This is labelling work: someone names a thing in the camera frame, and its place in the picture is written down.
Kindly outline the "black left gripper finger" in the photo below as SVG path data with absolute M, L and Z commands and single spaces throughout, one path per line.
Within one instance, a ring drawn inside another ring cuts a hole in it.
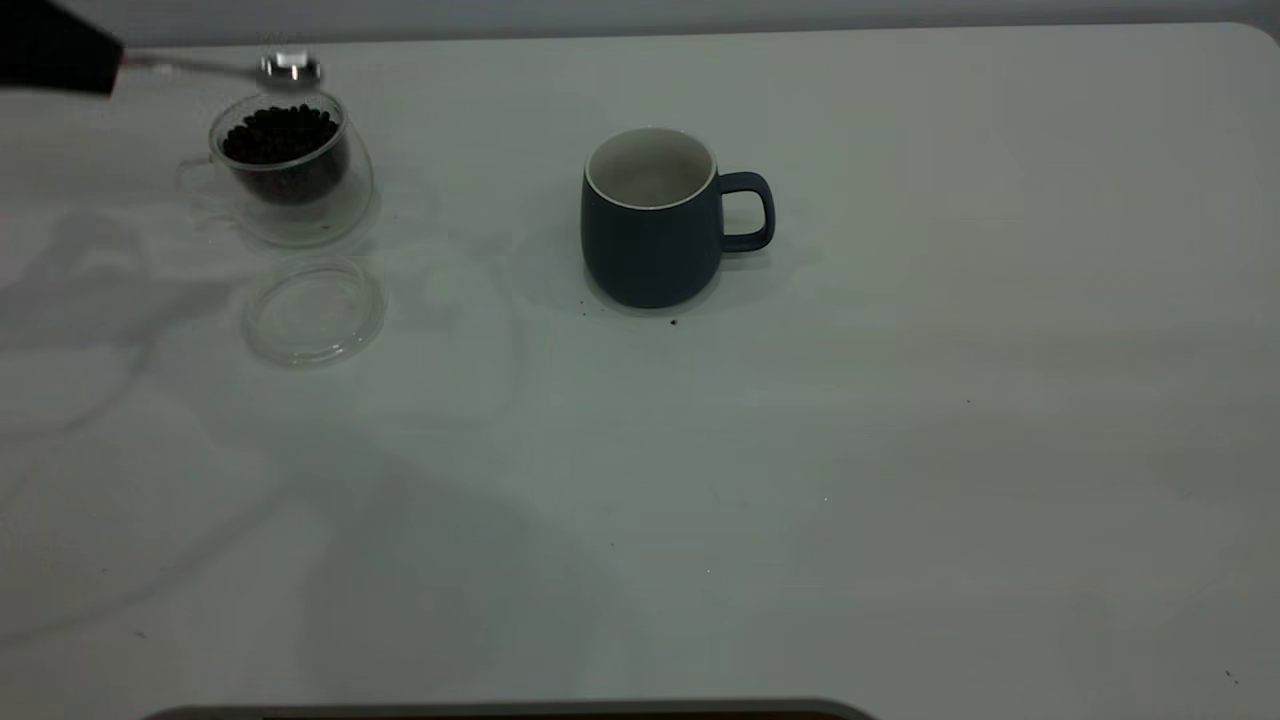
M 19 55 L 3 59 L 1 88 L 106 97 L 115 88 L 120 65 L 120 56 L 41 59 L 35 55 Z
M 1 3 L 4 63 L 118 63 L 119 38 L 55 1 Z

